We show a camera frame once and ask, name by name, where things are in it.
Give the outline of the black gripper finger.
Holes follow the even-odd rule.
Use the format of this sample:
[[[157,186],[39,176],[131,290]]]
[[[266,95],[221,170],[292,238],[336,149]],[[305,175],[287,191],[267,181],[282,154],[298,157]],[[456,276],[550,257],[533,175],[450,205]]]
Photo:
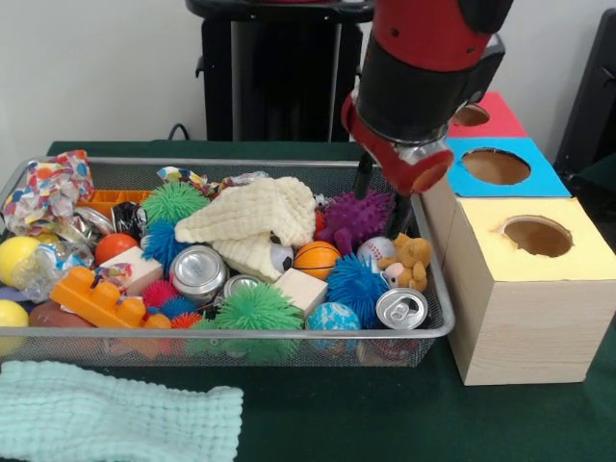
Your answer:
[[[372,180],[374,160],[371,154],[363,154],[358,164],[354,178],[354,197],[357,200],[366,198]]]
[[[414,221],[413,195],[395,194],[394,208],[390,214],[390,237],[406,234]]]

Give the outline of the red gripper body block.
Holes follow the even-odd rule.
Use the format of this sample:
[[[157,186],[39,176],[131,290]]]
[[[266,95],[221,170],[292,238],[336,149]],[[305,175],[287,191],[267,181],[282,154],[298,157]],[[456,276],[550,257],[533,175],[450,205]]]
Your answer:
[[[390,140],[377,134],[359,116],[357,93],[343,103],[341,120],[345,129],[381,167],[383,177],[401,195],[424,193],[438,183],[453,163],[445,128],[421,141]]]

